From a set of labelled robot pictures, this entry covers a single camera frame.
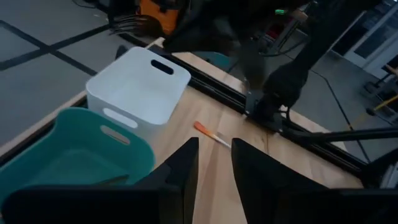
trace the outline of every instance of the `cable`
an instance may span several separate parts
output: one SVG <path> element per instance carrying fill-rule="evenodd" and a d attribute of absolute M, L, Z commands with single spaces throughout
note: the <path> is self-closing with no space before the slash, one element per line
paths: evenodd
<path fill-rule="evenodd" d="M 287 50 L 285 50 L 285 51 L 283 51 L 283 52 L 279 52 L 279 53 L 277 53 L 277 54 L 269 54 L 269 55 L 267 55 L 267 54 L 265 54 L 265 53 L 260 52 L 260 55 L 263 56 L 263 57 L 276 57 L 276 56 L 280 56 L 280 55 L 289 53 L 290 51 L 294 50 L 296 47 L 298 47 L 298 46 L 300 46 L 300 45 L 306 43 L 308 40 L 309 40 L 309 38 L 304 38 L 304 39 L 301 40 L 300 42 L 298 42 L 298 43 L 296 43 L 295 45 L 291 46 L 291 48 L 289 48 L 289 49 L 287 49 Z"/>
<path fill-rule="evenodd" d="M 73 3 L 75 3 L 75 5 L 79 6 L 79 7 L 85 7 L 87 9 L 96 9 L 95 6 L 91 6 L 91 5 L 82 5 L 76 2 L 76 0 L 72 0 Z"/>

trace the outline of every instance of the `white plastic bin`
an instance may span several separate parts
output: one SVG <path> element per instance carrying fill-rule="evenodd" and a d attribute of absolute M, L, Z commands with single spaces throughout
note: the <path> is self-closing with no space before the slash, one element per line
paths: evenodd
<path fill-rule="evenodd" d="M 133 47 L 87 82 L 88 107 L 151 142 L 190 78 L 186 69 Z"/>

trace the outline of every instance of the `door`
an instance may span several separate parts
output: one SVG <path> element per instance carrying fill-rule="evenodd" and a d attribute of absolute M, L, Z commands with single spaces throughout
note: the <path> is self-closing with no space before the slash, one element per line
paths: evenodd
<path fill-rule="evenodd" d="M 394 57 L 398 55 L 398 38 L 396 38 L 392 44 L 388 45 L 383 50 L 382 54 L 376 57 L 373 61 L 364 67 L 364 70 L 374 75 L 375 77 L 382 78 L 387 75 L 387 72 L 383 70 L 383 67 L 389 63 Z M 394 68 L 398 67 L 396 63 L 391 64 Z"/>
<path fill-rule="evenodd" d="M 361 20 L 362 26 L 368 31 L 345 55 L 347 60 L 361 68 L 380 55 L 397 37 L 398 3 L 395 0 L 383 1 L 364 16 L 366 20 Z"/>

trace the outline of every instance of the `wooden table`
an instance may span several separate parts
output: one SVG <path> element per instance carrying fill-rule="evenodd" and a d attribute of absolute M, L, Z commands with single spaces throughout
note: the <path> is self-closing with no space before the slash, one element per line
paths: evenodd
<path fill-rule="evenodd" d="M 152 44 L 161 45 L 162 39 Z M 214 67 L 191 53 L 174 54 L 179 59 L 212 75 L 235 90 L 243 91 L 242 83 L 224 71 Z M 66 102 L 42 121 L 0 147 L 0 156 L 14 150 L 19 144 L 48 125 L 63 108 L 74 105 L 85 97 L 85 91 Z M 291 111 L 291 119 L 310 131 L 327 130 L 306 117 Z M 244 116 L 191 87 L 187 87 L 165 130 L 151 142 L 156 156 L 156 167 L 163 163 L 190 137 L 199 137 L 199 176 L 194 223 L 246 223 L 243 208 L 233 176 L 230 150 L 214 142 L 193 128 L 200 121 L 208 129 L 231 142 L 241 138 L 272 156 L 293 170 L 327 187 L 359 188 L 359 179 L 319 158 L 306 149 L 279 136 L 267 132 L 244 119 Z"/>

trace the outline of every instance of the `green light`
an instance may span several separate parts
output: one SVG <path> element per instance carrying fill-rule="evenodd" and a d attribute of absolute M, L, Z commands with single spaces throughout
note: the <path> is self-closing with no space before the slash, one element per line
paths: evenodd
<path fill-rule="evenodd" d="M 283 10 L 283 9 L 276 9 L 275 10 L 275 14 L 277 15 L 284 15 L 286 14 L 287 11 Z"/>

